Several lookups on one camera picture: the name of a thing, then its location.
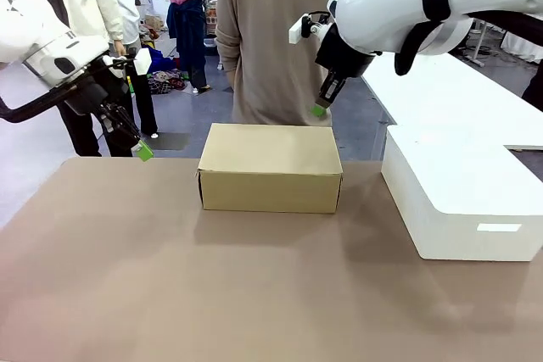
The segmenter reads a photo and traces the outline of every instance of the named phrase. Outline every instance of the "brown table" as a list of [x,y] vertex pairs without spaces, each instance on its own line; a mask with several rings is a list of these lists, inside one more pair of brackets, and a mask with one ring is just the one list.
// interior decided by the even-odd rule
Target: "brown table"
[[0,359],[543,359],[543,258],[421,260],[380,164],[336,215],[203,211],[196,167],[64,164],[0,233]]

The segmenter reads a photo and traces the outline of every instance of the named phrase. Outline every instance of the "white robotic arm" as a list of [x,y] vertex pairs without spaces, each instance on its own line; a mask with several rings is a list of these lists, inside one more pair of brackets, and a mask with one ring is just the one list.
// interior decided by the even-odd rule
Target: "white robotic arm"
[[322,41],[316,62],[329,75],[316,113],[380,53],[396,53],[396,73],[405,75],[417,53],[447,53],[460,43],[473,17],[543,46],[543,23],[526,15],[543,12],[543,0],[330,0],[328,10],[335,23],[306,14],[289,32],[292,43],[310,34]]
[[76,36],[47,0],[0,0],[0,63],[20,60],[51,89],[16,109],[0,98],[0,119],[21,122],[66,102],[78,114],[94,114],[114,144],[131,148],[143,160],[151,158],[139,130],[117,104],[127,92],[123,67],[146,74],[149,51],[113,59],[105,55],[108,50],[101,36]]

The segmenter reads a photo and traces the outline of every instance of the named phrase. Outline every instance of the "person in background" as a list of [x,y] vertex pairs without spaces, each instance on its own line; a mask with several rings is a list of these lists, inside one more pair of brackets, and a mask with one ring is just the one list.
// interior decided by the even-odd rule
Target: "person in background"
[[[123,25],[119,6],[116,0],[48,0],[57,17],[69,26],[78,36],[102,36],[111,39],[115,51],[125,55],[123,46]],[[95,81],[101,83],[99,75]],[[126,94],[120,104],[129,114],[132,112],[130,93]],[[78,115],[66,103],[59,105],[60,116],[70,134],[76,153],[80,156],[100,156],[98,140],[92,129],[90,114]],[[132,152],[109,144],[112,156],[131,157]]]
[[543,61],[524,91],[523,100],[543,112]]
[[210,86],[205,77],[203,0],[171,0],[167,25],[170,38],[177,39],[181,71],[188,73],[188,79],[195,89],[207,91]]
[[[140,15],[137,10],[136,0],[117,0],[124,23],[123,43],[128,51],[138,52],[142,48],[139,38]],[[134,69],[126,68],[126,74],[130,77],[134,93],[136,94],[137,112],[141,119],[141,130],[144,135],[155,139],[158,126],[154,116],[153,98],[146,75],[137,75]]]
[[328,0],[218,0],[216,42],[234,90],[232,118],[265,125],[331,125],[311,113],[325,79],[315,36],[288,43],[288,29]]

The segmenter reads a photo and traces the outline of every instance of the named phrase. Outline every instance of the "box lid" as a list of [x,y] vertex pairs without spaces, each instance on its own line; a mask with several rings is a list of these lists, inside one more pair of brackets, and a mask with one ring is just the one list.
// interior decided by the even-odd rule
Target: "box lid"
[[200,170],[337,175],[343,170],[329,127],[213,124]]

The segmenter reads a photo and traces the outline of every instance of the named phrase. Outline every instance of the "white platform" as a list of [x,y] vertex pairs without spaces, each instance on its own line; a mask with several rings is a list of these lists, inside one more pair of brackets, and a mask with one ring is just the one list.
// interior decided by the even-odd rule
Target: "white platform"
[[424,259],[530,261],[543,183],[507,149],[462,133],[390,126],[383,177]]
[[462,61],[444,54],[417,56],[409,74],[394,71],[394,54],[375,58],[364,74],[397,125],[469,128],[509,148],[543,146],[543,114]]
[[390,126],[383,176],[425,259],[530,261],[543,247],[543,183],[507,148],[543,150],[543,113],[450,55],[364,78]]

